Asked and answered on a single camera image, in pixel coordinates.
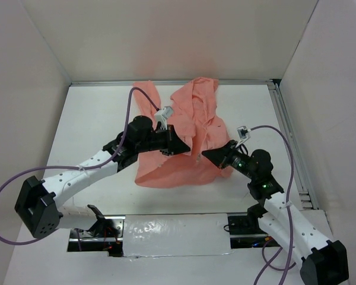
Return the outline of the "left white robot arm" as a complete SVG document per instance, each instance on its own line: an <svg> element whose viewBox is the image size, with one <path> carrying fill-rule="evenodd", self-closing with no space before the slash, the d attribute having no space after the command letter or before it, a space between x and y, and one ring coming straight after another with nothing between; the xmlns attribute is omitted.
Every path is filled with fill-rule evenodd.
<svg viewBox="0 0 356 285"><path fill-rule="evenodd" d="M115 140L102 150L58 175L37 179L27 178L15 203L32 237L43 239L54 232L66 214L61 207L74 195L97 181L115 175L135 163L139 154L160 151L165 156L190 152L190 147L177 135L173 125L153 127L152 120L137 116L128 123Z"/></svg>

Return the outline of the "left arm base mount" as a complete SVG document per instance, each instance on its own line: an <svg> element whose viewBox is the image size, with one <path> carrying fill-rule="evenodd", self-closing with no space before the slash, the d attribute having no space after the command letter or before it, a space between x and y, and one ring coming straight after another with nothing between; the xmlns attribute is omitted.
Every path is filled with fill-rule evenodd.
<svg viewBox="0 0 356 285"><path fill-rule="evenodd" d="M71 229L68 252L106 252L110 257L123 256L125 216L104 215L96 206L84 208L87 229Z"/></svg>

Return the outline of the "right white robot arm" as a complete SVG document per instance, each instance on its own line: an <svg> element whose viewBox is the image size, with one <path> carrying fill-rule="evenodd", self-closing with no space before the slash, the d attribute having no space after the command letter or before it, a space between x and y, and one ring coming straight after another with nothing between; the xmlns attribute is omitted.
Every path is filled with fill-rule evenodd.
<svg viewBox="0 0 356 285"><path fill-rule="evenodd" d="M254 233L270 235L295 262L304 284L341 284L348 280L346 247L332 241L312 225L272 176L270 154L261 149L251 155L239 152L230 141L221 148L202 152L216 167L232 167L250 179L247 187L258 202L247 226Z"/></svg>

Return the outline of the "white foil cover panel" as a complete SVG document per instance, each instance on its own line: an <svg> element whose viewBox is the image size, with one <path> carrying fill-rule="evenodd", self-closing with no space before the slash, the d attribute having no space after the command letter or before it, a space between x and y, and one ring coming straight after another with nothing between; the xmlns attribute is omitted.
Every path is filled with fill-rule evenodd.
<svg viewBox="0 0 356 285"><path fill-rule="evenodd" d="M126 216L123 254L126 257L218 256L232 252L220 214Z"/></svg>

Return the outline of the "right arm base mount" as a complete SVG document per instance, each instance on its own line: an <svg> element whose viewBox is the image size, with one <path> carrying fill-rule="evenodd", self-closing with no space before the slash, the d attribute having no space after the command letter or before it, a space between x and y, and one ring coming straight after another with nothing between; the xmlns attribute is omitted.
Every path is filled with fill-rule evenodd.
<svg viewBox="0 0 356 285"><path fill-rule="evenodd" d="M271 237L260 229L258 218L262 218L267 211L259 204L253 205L245 213L227 214L228 223L223 229L230 235L231 249L279 247Z"/></svg>

